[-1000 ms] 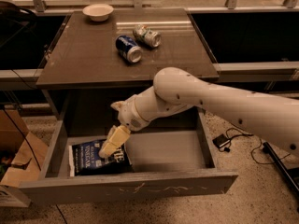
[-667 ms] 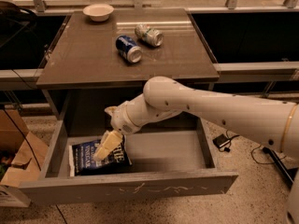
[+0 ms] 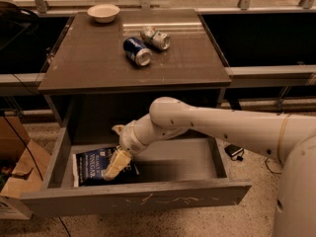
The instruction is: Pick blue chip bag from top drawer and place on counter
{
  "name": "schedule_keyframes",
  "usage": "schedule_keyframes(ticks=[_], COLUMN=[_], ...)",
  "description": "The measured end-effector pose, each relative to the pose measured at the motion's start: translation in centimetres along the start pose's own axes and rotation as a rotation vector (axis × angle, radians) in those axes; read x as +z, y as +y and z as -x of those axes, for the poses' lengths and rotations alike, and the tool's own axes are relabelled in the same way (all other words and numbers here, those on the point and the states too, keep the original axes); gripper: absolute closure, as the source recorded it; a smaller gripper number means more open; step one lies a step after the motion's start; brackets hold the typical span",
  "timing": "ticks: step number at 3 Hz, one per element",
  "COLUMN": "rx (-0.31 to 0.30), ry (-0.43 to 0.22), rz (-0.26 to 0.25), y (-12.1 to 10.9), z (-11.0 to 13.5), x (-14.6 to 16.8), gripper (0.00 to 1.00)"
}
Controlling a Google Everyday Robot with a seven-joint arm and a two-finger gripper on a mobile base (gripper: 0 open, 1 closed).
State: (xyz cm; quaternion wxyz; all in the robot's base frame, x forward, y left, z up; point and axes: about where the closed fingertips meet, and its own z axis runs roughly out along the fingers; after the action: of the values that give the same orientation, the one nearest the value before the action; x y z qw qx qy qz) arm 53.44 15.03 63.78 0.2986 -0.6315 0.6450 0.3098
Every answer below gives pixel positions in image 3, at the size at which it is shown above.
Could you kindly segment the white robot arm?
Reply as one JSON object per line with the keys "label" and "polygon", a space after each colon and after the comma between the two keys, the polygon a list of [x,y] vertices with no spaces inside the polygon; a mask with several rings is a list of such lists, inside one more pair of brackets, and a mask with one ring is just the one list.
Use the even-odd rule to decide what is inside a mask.
{"label": "white robot arm", "polygon": [[144,117],[113,127],[118,147],[104,179],[114,179],[151,143],[189,129],[278,160],[283,169],[272,237],[316,237],[315,117],[201,108],[158,98]]}

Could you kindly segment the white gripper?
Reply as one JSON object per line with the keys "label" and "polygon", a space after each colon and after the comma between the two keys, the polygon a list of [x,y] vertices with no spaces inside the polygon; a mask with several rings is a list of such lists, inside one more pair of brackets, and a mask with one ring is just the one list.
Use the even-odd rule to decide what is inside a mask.
{"label": "white gripper", "polygon": [[112,131],[119,136],[118,144],[115,152],[111,156],[110,164],[103,172],[105,181],[113,180],[131,161],[132,156],[144,151],[147,146],[142,144],[136,136],[136,121],[132,121],[126,125],[116,124],[112,127]]}

